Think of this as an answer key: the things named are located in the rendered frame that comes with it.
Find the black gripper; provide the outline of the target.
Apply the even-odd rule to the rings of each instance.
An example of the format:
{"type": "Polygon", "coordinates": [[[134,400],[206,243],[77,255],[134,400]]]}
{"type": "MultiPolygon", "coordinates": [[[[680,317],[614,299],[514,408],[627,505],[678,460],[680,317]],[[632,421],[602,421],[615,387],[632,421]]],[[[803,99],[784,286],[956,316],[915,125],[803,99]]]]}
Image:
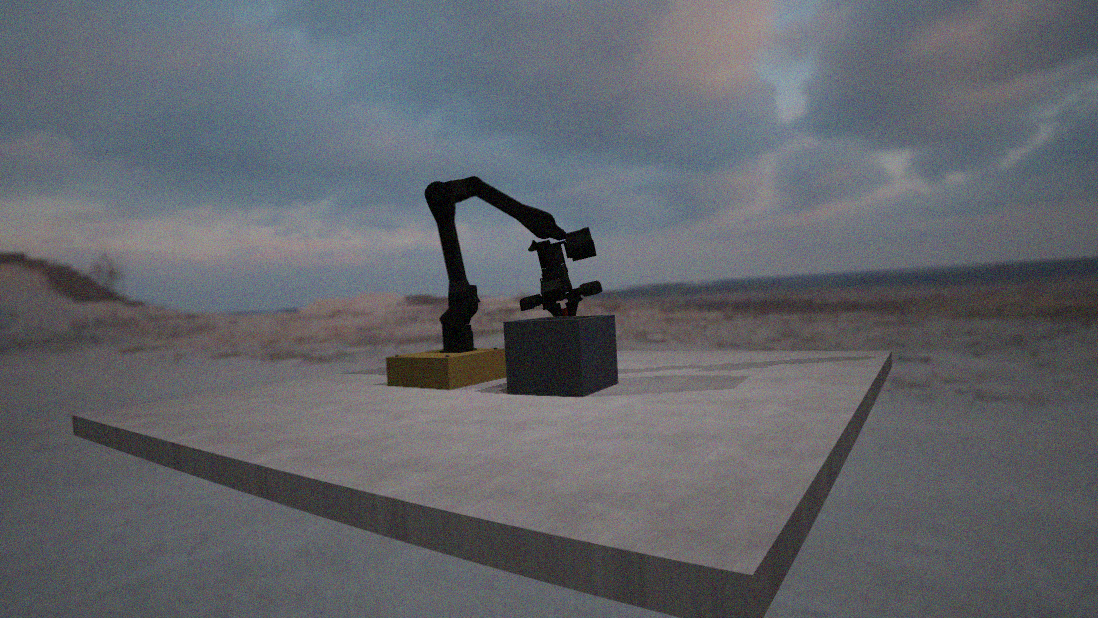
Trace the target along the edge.
{"type": "MultiPolygon", "coordinates": [[[[542,270],[542,278],[546,277],[547,281],[554,279],[556,273],[559,273],[561,277],[568,276],[568,269],[565,268],[565,265],[557,265],[541,270],[542,270]]],[[[568,302],[565,302],[568,316],[576,316],[578,303],[579,301],[583,300],[581,295],[586,297],[600,294],[600,292],[602,292],[602,286],[600,281],[593,281],[584,283],[579,288],[572,289],[572,291],[565,293],[565,297],[568,299],[568,302]]],[[[548,310],[554,317],[563,317],[561,305],[560,303],[556,302],[546,305],[544,302],[544,297],[540,294],[533,295],[529,297],[522,297],[520,311],[533,310],[534,307],[540,306],[542,304],[544,305],[542,310],[548,310]]]]}

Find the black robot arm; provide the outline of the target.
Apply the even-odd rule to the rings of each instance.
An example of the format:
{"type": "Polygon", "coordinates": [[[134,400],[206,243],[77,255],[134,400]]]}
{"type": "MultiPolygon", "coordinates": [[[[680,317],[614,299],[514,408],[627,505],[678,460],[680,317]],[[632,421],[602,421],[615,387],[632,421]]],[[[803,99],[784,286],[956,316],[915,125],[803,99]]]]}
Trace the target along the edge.
{"type": "MultiPolygon", "coordinates": [[[[595,245],[589,227],[565,233],[554,223],[554,217],[538,207],[522,204],[481,181],[477,176],[448,182],[434,181],[425,189],[425,199],[437,222],[441,243],[442,257],[449,279],[448,310],[439,318],[442,325],[442,351],[439,353],[462,353],[474,351],[473,332],[469,324],[478,310],[477,285],[470,285],[466,274],[462,255],[455,228],[456,203],[471,196],[478,196],[484,202],[498,207],[509,216],[518,220],[528,231],[541,239],[553,238],[556,241],[534,241],[528,251],[537,250],[541,269],[564,265],[565,259],[561,244],[565,246],[567,258],[573,261],[596,256],[595,245]]],[[[554,279],[540,279],[541,294],[546,305],[565,299],[565,292],[572,291],[568,276],[554,274],[554,279]]]]}

